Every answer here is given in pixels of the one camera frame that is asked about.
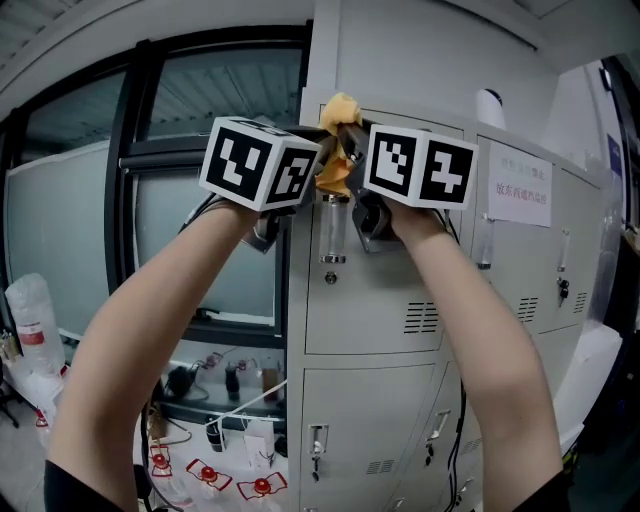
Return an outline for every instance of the black sleeve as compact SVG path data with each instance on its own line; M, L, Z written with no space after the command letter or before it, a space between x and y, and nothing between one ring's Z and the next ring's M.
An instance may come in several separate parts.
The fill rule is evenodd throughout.
M522 505L514 510L514 512L569 512L569 482L567 477L561 471Z
M123 512L120 507L50 461L46 461L44 467L44 507L47 512Z

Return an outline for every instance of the paper sign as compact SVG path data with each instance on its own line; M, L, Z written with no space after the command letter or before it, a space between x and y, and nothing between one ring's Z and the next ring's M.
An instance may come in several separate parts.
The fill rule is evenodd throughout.
M492 142L489 166L489 217L551 227L550 162Z

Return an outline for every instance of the fiducial marker cube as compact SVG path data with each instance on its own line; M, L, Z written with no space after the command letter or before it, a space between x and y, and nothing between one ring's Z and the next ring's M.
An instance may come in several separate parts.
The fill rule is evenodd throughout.
M300 204L321 147L242 117L213 123L200 186L252 210Z
M464 210L478 146L424 130L373 125L364 187L419 208Z

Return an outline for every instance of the window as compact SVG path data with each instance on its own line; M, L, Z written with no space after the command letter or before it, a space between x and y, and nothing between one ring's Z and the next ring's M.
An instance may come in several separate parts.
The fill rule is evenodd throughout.
M45 278L69 360L109 294L206 194L197 178L214 118L297 124L310 31L234 27L141 42L43 91L2 125L12 147L0 151L1 277L5 285L32 272ZM0 148L2 140L0 130ZM239 245L203 299L162 376L171 416L206 421L286 378L282 224L266 254ZM183 394L170 382L178 367L196 372ZM246 412L282 428L284 397Z
M100 78L29 113L20 165L5 182L9 283L42 275L58 328L74 339L109 297L105 179L123 79Z
M205 196L196 170L140 174L135 208L139 266L175 238L189 212ZM201 303L200 316L274 325L276 248L260 254L246 244L235 249Z
M36 272L49 286L58 328L79 338L109 297L104 252L108 143L7 173L9 282Z
M149 138L209 133L217 116L298 123L302 50L248 48L177 54L164 64Z
M101 78L32 112L19 163L109 139L123 80Z

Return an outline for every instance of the red cap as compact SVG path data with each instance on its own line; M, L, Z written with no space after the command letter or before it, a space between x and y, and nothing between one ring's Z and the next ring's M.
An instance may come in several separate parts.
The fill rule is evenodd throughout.
M167 459L161 453L157 453L156 455L151 457L151 460L153 460L153 465L159 469L166 468L169 465Z
M258 478L253 488L258 494L269 494L271 492L271 484L266 478Z
M210 468L209 466L203 467L202 471L200 471L200 475L206 482L215 482L218 479L218 473L216 473L213 468Z

